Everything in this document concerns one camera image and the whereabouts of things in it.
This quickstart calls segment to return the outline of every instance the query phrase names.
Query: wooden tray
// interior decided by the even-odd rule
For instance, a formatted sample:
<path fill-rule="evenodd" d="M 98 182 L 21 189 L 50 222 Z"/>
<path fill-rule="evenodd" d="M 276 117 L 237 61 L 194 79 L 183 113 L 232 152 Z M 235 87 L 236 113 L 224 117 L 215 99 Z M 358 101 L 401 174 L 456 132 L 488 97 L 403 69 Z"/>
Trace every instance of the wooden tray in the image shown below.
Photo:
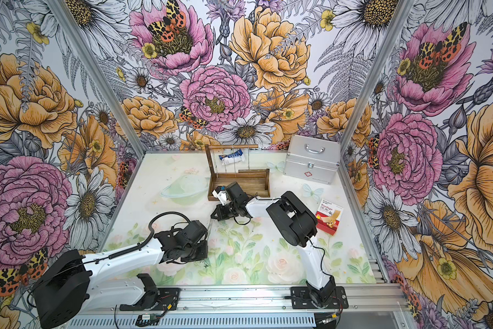
<path fill-rule="evenodd" d="M 258 145 L 205 145 L 206 157 L 210 166 L 210 186 L 208 187 L 208 200 L 219 201 L 212 192 L 218 186 L 227 186 L 234 181 L 239 183 L 246 194 L 270 197 L 269 174 L 270 169 L 239 169 L 237 173 L 216 173 L 214 170 L 210 149 L 228 148 L 258 148 Z"/>

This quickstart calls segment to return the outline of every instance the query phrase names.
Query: purple flower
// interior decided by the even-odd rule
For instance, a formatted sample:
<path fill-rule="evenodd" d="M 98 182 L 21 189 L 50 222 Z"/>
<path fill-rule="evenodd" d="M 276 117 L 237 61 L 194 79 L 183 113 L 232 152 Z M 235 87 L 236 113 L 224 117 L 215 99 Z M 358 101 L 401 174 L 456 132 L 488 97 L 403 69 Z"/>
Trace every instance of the purple flower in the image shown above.
<path fill-rule="evenodd" d="M 193 6 L 187 9 L 180 0 L 178 3 L 185 14 L 186 26 L 175 35 L 177 41 L 164 42 L 153 29 L 153 23 L 163 22 L 166 6 L 162 6 L 162 10 L 152 6 L 151 12 L 130 13 L 131 34 L 135 36 L 133 45 L 142 49 L 142 58 L 151 63 L 150 73 L 157 78 L 189 72 L 212 60 L 214 36 L 210 24 L 204 25 L 198 19 Z"/>
<path fill-rule="evenodd" d="M 214 19 L 220 18 L 222 21 L 227 21 L 230 18 L 236 22 L 239 18 L 245 15 L 244 0 L 207 0 L 206 6 L 210 11 L 207 12 L 208 18 L 213 22 Z"/>
<path fill-rule="evenodd" d="M 184 106 L 197 118 L 209 122 L 212 132 L 223 131 L 223 125 L 250 111 L 248 87 L 238 75 L 217 66 L 202 67 L 190 80 L 181 82 Z"/>
<path fill-rule="evenodd" d="M 466 74 L 468 62 L 473 54 L 475 43 L 469 42 L 469 25 L 456 55 L 447 62 L 434 60 L 427 68 L 421 68 L 420 46 L 425 42 L 437 44 L 451 33 L 435 30 L 433 26 L 421 24 L 407 42 L 407 49 L 400 54 L 398 75 L 389 83 L 387 93 L 398 103 L 405 104 L 414 112 L 427 116 L 440 114 L 450 106 L 467 88 L 472 74 Z"/>
<path fill-rule="evenodd" d="M 406 205 L 422 201 L 440 177 L 442 155 L 436 141 L 433 123 L 421 114 L 393 114 L 380 133 L 376 186 L 393 190 Z"/>
<path fill-rule="evenodd" d="M 0 165 L 0 270 L 19 268 L 43 248 L 49 257 L 62 250 L 72 192 L 65 174 L 37 157 L 18 156 Z"/>
<path fill-rule="evenodd" d="M 270 8 L 273 12 L 280 12 L 283 9 L 283 0 L 259 0 L 257 5 Z"/>

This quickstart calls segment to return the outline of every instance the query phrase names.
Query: white table surface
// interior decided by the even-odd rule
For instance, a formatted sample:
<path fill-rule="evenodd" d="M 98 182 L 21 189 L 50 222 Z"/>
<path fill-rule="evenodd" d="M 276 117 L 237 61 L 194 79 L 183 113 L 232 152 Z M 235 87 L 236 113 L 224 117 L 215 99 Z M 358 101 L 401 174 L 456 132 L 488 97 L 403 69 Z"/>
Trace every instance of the white table surface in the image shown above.
<path fill-rule="evenodd" d="M 286 153 L 251 152 L 250 168 L 269 168 L 270 162 L 282 170 Z M 248 163 L 235 169 L 247 168 Z M 233 165 L 226 168 L 233 172 Z M 248 225 L 234 220 L 217 222 L 210 214 L 218 202 L 208 201 L 210 169 L 204 153 L 146 154 L 124 204 L 107 237 L 104 250 L 127 246 L 144 240 L 149 234 L 148 222 L 167 211 L 182 212 L 191 220 L 199 220 L 210 228 L 209 256 L 186 265 L 159 264 L 126 273 L 150 273 L 157 285 L 211 284 L 303 284 L 305 272 L 295 247 L 286 243 L 270 218 L 252 219 Z M 350 212 L 342 183 L 336 175 L 331 185 L 285 176 L 277 168 L 270 169 L 270 195 L 277 197 L 293 191 L 316 213 L 320 201 L 308 196 L 303 185 L 308 184 L 320 197 L 344 208 L 340 226 L 334 236 L 318 230 L 318 242 L 327 254 L 324 270 L 332 273 L 336 283 L 374 283 L 375 279 L 363 249 L 354 217 Z M 237 218 L 243 223 L 247 219 Z M 183 221 L 175 215 L 158 219 L 155 232 L 170 229 Z"/>

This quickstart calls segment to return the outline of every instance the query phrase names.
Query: butterfly decal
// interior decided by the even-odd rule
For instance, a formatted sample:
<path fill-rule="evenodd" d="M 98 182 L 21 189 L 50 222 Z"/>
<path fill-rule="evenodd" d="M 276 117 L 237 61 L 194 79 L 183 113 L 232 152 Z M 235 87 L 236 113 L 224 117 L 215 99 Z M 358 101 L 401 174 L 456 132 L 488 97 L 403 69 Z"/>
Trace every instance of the butterfly decal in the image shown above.
<path fill-rule="evenodd" d="M 179 31 L 186 27 L 186 13 L 181 11 L 177 0 L 168 0 L 166 3 L 166 16 L 162 21 L 153 22 L 147 29 L 162 40 L 172 42 Z"/>
<path fill-rule="evenodd" d="M 321 200 L 321 196 L 323 195 L 322 188 L 316 188 L 315 190 L 312 190 L 308 184 L 303 184 L 303 190 L 303 195 L 305 197 L 312 197 L 316 201 Z"/>
<path fill-rule="evenodd" d="M 378 169 L 380 166 L 380 162 L 378 161 L 378 144 L 380 143 L 380 137 L 378 134 L 375 134 L 369 140 L 369 167 L 373 169 Z"/>
<path fill-rule="evenodd" d="M 267 162 L 266 165 L 270 168 L 270 169 L 277 169 L 278 171 L 280 172 L 284 172 L 285 171 L 285 162 L 284 161 L 281 161 L 279 162 L 278 164 L 273 164 L 272 162 Z"/>
<path fill-rule="evenodd" d="M 208 121 L 204 119 L 199 119 L 193 116 L 191 111 L 184 106 L 181 108 L 181 112 L 179 113 L 179 119 L 184 122 L 188 122 L 190 126 L 195 129 L 202 129 L 208 125 Z"/>
<path fill-rule="evenodd" d="M 437 44 L 424 42 L 420 45 L 418 65 L 421 69 L 428 69 L 437 66 L 442 62 L 449 62 L 458 54 L 461 49 L 460 41 L 464 38 L 467 29 L 467 22 L 458 25 L 451 31 L 451 34 Z"/>
<path fill-rule="evenodd" d="M 8 297 L 18 290 L 20 284 L 28 286 L 30 280 L 38 280 L 48 268 L 47 248 L 39 250 L 19 268 L 0 270 L 0 297 Z"/>

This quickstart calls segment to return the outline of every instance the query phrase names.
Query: metal profile beam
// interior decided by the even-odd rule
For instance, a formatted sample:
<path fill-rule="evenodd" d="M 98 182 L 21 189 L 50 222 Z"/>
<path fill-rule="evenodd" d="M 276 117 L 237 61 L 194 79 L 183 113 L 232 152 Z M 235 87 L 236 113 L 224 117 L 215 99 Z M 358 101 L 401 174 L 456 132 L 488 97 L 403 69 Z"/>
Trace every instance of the metal profile beam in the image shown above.
<path fill-rule="evenodd" d="M 396 10 L 394 10 L 394 15 L 387 28 L 383 43 L 380 45 L 380 49 L 376 52 L 374 62 L 369 73 L 367 74 L 367 79 L 365 79 L 365 82 L 363 83 L 363 87 L 361 88 L 360 94 L 357 98 L 356 105 L 354 106 L 354 111 L 347 123 L 347 128 L 345 128 L 345 131 L 343 132 L 341 140 L 342 154 L 345 151 L 345 148 L 347 148 L 348 142 L 356 130 L 358 121 L 365 110 L 365 105 L 367 105 L 368 99 L 371 96 L 376 83 L 378 82 L 380 72 L 385 66 L 385 62 L 391 53 L 391 49 L 393 49 L 393 46 L 396 43 L 397 37 L 401 33 L 401 29 L 409 16 L 409 12 L 413 7 L 414 2 L 415 0 L 400 0 L 396 6 Z"/>
<path fill-rule="evenodd" d="M 78 27 L 73 18 L 73 15 L 67 8 L 65 0 L 53 0 L 47 1 L 49 9 L 52 11 L 60 27 L 64 30 L 66 38 L 71 42 L 79 58 L 84 63 L 85 68 L 95 81 L 96 86 L 104 96 L 107 105 L 113 111 L 115 118 L 118 120 L 120 127 L 124 130 L 127 139 L 131 143 L 131 146 L 135 150 L 138 159 L 144 157 L 144 147 L 138 139 L 135 130 L 131 127 L 122 107 L 111 89 L 111 86 L 107 82 L 107 79 L 100 69 L 98 62 L 96 61 L 93 52 L 88 43 L 83 38 L 83 33 Z"/>

